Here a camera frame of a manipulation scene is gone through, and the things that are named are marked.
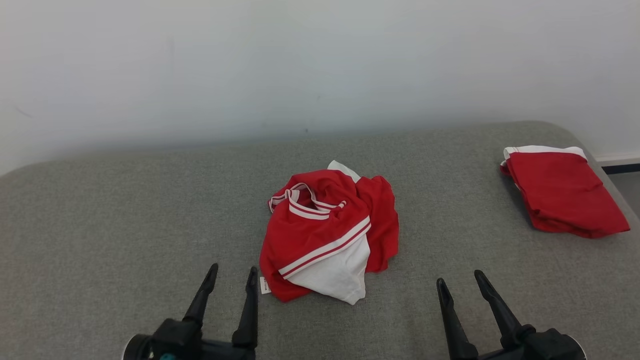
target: gray fabric surface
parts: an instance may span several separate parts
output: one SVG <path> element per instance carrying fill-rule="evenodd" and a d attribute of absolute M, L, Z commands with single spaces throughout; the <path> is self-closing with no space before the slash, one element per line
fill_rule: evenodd
<path fill-rule="evenodd" d="M 355 306 L 260 296 L 259 359 L 447 359 L 435 281 L 471 342 L 499 348 L 482 269 L 523 323 L 571 334 L 590 360 L 640 354 L 640 223 L 601 240 L 535 231 L 498 164 L 507 145 L 582 146 L 543 122 L 42 163 L 0 178 L 0 359 L 115 359 L 180 317 L 220 264 L 206 338 L 230 340 L 269 220 L 298 172 L 339 160 L 393 186 L 401 234 Z"/>
<path fill-rule="evenodd" d="M 616 185 L 636 215 L 640 215 L 640 172 L 611 174 L 609 179 Z"/>

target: garment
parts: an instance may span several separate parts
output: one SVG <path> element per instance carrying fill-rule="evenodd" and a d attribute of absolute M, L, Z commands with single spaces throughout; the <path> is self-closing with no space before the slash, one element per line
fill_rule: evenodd
<path fill-rule="evenodd" d="M 273 294 L 289 301 L 313 290 L 352 305 L 364 298 L 364 272 L 386 269 L 397 253 L 394 202 L 384 178 L 335 161 L 292 176 L 268 202 L 260 268 Z"/>
<path fill-rule="evenodd" d="M 504 158 L 500 170 L 520 189 L 535 228 L 584 238 L 629 230 L 582 149 L 506 147 Z"/>

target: robotic arm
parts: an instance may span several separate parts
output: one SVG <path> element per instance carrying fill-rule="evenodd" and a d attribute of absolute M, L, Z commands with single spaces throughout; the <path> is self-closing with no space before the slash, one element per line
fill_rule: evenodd
<path fill-rule="evenodd" d="M 244 309 L 231 343 L 202 339 L 202 320 L 217 274 L 218 264 L 213 264 L 181 321 L 166 319 L 153 335 L 135 335 L 129 340 L 122 359 L 254 360 L 258 345 L 258 270 L 255 267 L 249 272 Z"/>
<path fill-rule="evenodd" d="M 451 293 L 444 280 L 440 278 L 436 285 L 451 360 L 586 360 L 580 344 L 571 336 L 560 334 L 555 329 L 536 332 L 531 325 L 520 325 L 484 273 L 476 270 L 474 275 L 480 292 L 489 302 L 493 317 L 498 323 L 502 334 L 502 349 L 478 355 L 476 347 L 467 339 L 453 309 Z"/>

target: white stripe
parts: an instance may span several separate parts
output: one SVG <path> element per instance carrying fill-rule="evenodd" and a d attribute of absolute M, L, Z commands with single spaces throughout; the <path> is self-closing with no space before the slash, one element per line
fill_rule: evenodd
<path fill-rule="evenodd" d="M 316 214 L 310 214 L 310 213 L 306 213 L 304 211 L 298 210 L 292 204 L 289 204 L 289 211 L 303 218 L 309 218 L 312 220 L 326 220 L 329 218 L 329 215 L 316 215 Z"/>
<path fill-rule="evenodd" d="M 298 260 L 292 262 L 291 264 L 279 269 L 278 272 L 280 272 L 281 274 L 284 274 L 289 270 L 295 268 L 296 266 L 304 263 L 305 261 L 342 245 L 343 243 L 347 242 L 350 238 L 352 238 L 355 234 L 357 234 L 360 230 L 367 227 L 369 225 L 369 221 L 370 221 L 369 217 L 364 218 L 364 220 L 359 222 L 356 226 L 354 226 L 351 230 L 349 230 L 344 236 L 342 236 L 338 240 L 332 241 L 322 247 L 317 248 L 316 250 L 313 250 L 312 252 L 309 252 L 307 255 L 304 255 L 302 258 L 299 258 Z"/>
<path fill-rule="evenodd" d="M 352 246 L 353 244 L 357 243 L 358 241 L 367 241 L 367 231 L 369 231 L 369 229 L 371 228 L 371 224 L 369 224 L 365 230 L 362 232 L 362 234 L 360 236 L 358 236 L 357 239 L 353 239 L 350 243 L 348 243 L 347 245 L 345 245 L 344 247 L 340 248 L 339 251 L 334 251 L 334 252 L 330 252 L 325 256 L 321 256 L 313 261 L 309 261 L 307 264 L 305 264 L 304 266 L 301 266 L 299 268 L 297 268 L 295 271 L 292 271 L 291 273 L 287 274 L 286 276 L 283 276 L 283 279 L 288 279 L 290 277 L 292 277 L 293 275 L 296 275 L 297 273 L 301 272 L 302 270 L 310 267 L 311 265 L 317 263 L 318 261 L 322 261 L 326 258 L 329 258 L 331 256 L 334 256 L 336 254 L 339 254 L 340 252 L 342 252 L 343 250 L 348 249 L 350 246 Z"/>
<path fill-rule="evenodd" d="M 527 146 L 518 146 L 518 147 L 505 147 L 504 148 L 504 159 L 507 160 L 510 154 L 514 152 L 563 152 L 567 154 L 576 154 L 582 156 L 584 159 L 587 157 L 584 155 L 584 151 L 581 148 L 572 146 L 567 147 L 565 149 L 560 149 L 558 147 L 549 147 L 549 146 L 540 146 L 540 145 L 527 145 Z"/>
<path fill-rule="evenodd" d="M 307 184 L 298 183 L 298 184 L 295 184 L 294 186 L 292 186 L 290 189 L 286 189 L 284 191 L 284 194 L 282 194 L 280 196 L 274 196 L 274 197 L 271 198 L 271 200 L 269 200 L 269 209 L 271 210 L 271 212 L 273 213 L 274 206 L 277 206 L 279 203 L 283 202 L 285 199 L 289 199 L 289 202 L 293 202 L 296 205 L 298 205 L 299 207 L 301 207 L 303 209 L 306 209 L 306 210 L 309 210 L 312 213 L 321 214 L 321 215 L 329 214 L 329 212 L 331 211 L 329 209 L 311 209 L 311 208 L 308 208 L 308 207 L 303 206 L 301 204 L 298 204 L 298 199 L 300 197 L 300 190 L 299 190 L 300 188 L 307 188 L 307 190 L 309 191 L 309 194 L 311 194 L 311 201 L 314 204 L 323 205 L 323 206 L 326 206 L 327 208 L 332 208 L 332 209 L 336 208 L 338 206 L 341 207 L 341 208 L 344 208 L 344 206 L 347 204 L 346 201 L 342 201 L 338 205 L 331 205 L 331 204 L 327 204 L 325 202 L 318 201 L 318 200 L 316 200 L 315 193 L 313 192 L 313 190 L 311 190 L 311 188 Z M 296 209 L 296 211 L 293 211 L 293 212 L 295 214 L 297 214 L 297 215 L 299 215 L 299 213 L 303 213 L 303 211 L 300 211 L 298 209 Z"/>
<path fill-rule="evenodd" d="M 343 174 L 349 176 L 350 178 L 352 178 L 354 183 L 357 183 L 360 180 L 360 176 L 353 170 L 351 170 L 350 168 L 344 166 L 343 164 L 339 163 L 338 161 L 333 160 L 329 166 L 326 167 L 328 170 L 338 170 L 340 172 L 342 172 Z"/>

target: baseboard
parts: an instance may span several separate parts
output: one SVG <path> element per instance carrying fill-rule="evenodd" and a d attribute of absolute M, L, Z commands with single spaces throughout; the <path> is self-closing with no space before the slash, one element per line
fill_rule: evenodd
<path fill-rule="evenodd" d="M 602 167 L 604 173 L 611 174 L 623 174 L 625 172 L 640 172 L 640 164 L 627 164 L 627 165 L 615 165 L 612 167 Z"/>
<path fill-rule="evenodd" d="M 640 163 L 640 152 L 624 152 L 595 156 L 601 167 L 614 167 L 619 165 L 632 165 Z"/>

